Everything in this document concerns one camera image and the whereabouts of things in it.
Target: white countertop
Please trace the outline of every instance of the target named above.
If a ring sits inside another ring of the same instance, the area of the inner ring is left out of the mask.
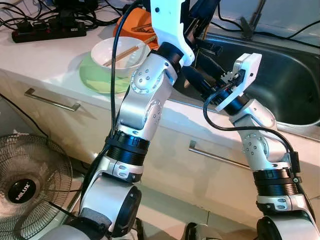
[[[115,13],[108,12],[103,18],[111,20],[116,16]],[[1,28],[0,77],[5,76],[80,102],[110,109],[109,95],[86,88],[81,82],[78,67],[96,43],[112,37],[114,27],[99,27],[89,31],[84,37],[19,44],[12,41],[11,30]],[[121,103],[123,95],[121,93],[116,96],[117,105]],[[209,116],[219,125],[231,126],[226,116],[213,112],[210,112]],[[202,111],[196,107],[168,100],[160,125],[242,151],[241,139],[237,132],[222,132],[210,127],[203,118]],[[320,166],[320,143],[288,133],[284,135],[299,151],[302,161]]]

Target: drawer handle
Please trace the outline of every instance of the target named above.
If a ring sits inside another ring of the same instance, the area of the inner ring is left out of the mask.
[[[231,165],[234,165],[234,166],[237,166],[237,167],[240,167],[240,168],[247,169],[247,170],[251,171],[251,168],[248,165],[245,165],[245,164],[242,164],[242,163],[239,163],[239,162],[236,162],[236,161],[232,161],[230,159],[227,159],[227,158],[224,158],[224,157],[221,157],[221,156],[217,156],[217,155],[214,155],[214,154],[206,152],[206,151],[202,151],[202,150],[196,149],[196,144],[197,144],[196,141],[191,140],[190,141],[190,145],[189,145],[189,151],[194,152],[196,154],[200,154],[200,155],[209,157],[209,158],[212,158],[214,160],[218,160],[218,161],[223,162],[223,163],[231,164]]]
[[[81,106],[79,103],[75,103],[73,106],[67,106],[67,105],[64,105],[64,104],[61,104],[61,103],[58,103],[56,101],[52,101],[52,100],[49,100],[49,99],[45,99],[41,96],[37,96],[37,95],[34,95],[33,93],[35,92],[36,90],[34,90],[33,88],[29,88],[25,93],[24,95],[29,97],[29,98],[33,98],[33,99],[37,99],[41,102],[45,102],[47,104],[51,104],[51,105],[54,105],[54,106],[57,106],[59,108],[62,108],[62,109],[66,109],[66,110],[69,110],[69,111],[72,111],[72,112],[75,112],[78,110],[78,108]]]

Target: sink basin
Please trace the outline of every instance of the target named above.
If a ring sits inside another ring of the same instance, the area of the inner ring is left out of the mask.
[[[316,125],[320,120],[320,55],[236,38],[207,35],[207,40],[223,47],[219,57],[210,57],[225,71],[244,53],[262,54],[256,80],[245,91],[273,112],[278,122],[289,125]],[[180,77],[174,88],[196,100],[202,107],[200,94]]]

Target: fan grille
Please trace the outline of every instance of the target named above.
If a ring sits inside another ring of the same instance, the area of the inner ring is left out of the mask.
[[[21,182],[12,198],[10,190]],[[30,182],[35,188],[23,189]],[[53,141],[31,134],[0,137],[0,239],[29,239],[41,231],[58,213],[49,202],[62,207],[71,182],[70,160]]]

